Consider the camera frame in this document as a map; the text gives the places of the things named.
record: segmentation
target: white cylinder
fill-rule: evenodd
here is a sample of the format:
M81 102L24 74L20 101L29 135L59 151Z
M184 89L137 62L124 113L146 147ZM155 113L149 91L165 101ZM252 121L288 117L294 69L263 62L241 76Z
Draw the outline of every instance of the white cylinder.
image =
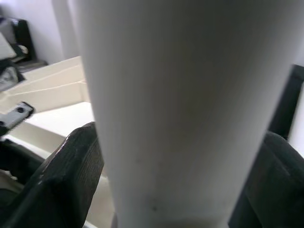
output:
M304 1L71 0L119 228L222 228Z

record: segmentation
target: white pole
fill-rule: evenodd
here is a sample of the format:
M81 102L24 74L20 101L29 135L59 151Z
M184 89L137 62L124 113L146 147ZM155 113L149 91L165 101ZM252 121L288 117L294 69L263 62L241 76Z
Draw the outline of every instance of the white pole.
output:
M304 1L71 0L119 228L227 226Z

